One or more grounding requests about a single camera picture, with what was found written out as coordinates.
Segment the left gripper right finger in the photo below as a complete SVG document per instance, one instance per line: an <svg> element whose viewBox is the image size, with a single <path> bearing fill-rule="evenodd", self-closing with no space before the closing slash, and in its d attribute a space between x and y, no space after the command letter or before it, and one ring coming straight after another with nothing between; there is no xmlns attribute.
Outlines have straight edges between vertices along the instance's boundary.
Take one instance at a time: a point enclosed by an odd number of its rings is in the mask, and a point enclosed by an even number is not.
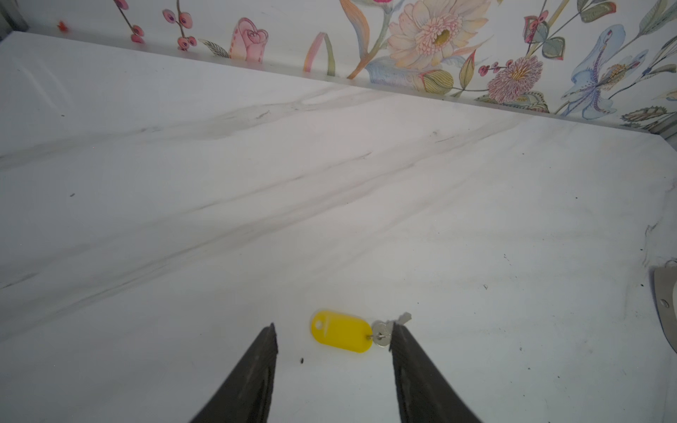
<svg viewBox="0 0 677 423"><path fill-rule="evenodd" d="M394 325L390 352L401 422L481 422L407 327Z"/></svg>

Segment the small silver key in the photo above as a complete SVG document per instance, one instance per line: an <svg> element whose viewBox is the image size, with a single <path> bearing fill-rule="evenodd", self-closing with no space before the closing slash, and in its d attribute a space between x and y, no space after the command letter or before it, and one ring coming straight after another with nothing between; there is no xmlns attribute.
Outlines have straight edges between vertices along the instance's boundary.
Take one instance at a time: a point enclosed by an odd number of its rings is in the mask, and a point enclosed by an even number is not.
<svg viewBox="0 0 677 423"><path fill-rule="evenodd" d="M405 325L412 319L408 312L403 313L394 320L381 321L376 320L371 326L372 334L370 338L375 345L379 347L388 347L391 343L393 329L396 325Z"/></svg>

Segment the yellow key tag front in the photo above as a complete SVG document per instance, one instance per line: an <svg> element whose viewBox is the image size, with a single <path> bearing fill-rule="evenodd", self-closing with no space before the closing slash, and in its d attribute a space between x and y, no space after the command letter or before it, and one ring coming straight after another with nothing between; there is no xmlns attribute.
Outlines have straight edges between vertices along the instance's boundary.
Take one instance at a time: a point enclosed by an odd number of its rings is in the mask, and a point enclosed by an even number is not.
<svg viewBox="0 0 677 423"><path fill-rule="evenodd" d="M352 353L366 353L373 344L373 331L367 321L326 309L313 315L310 332L317 343Z"/></svg>

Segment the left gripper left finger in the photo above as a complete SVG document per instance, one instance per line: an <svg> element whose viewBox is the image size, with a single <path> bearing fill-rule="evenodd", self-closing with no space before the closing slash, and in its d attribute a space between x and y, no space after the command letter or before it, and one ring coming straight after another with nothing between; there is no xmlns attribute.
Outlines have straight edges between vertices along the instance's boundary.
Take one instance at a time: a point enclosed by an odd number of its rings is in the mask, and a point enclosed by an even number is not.
<svg viewBox="0 0 677 423"><path fill-rule="evenodd" d="M257 335L192 423L265 423L270 414L278 355L275 326Z"/></svg>

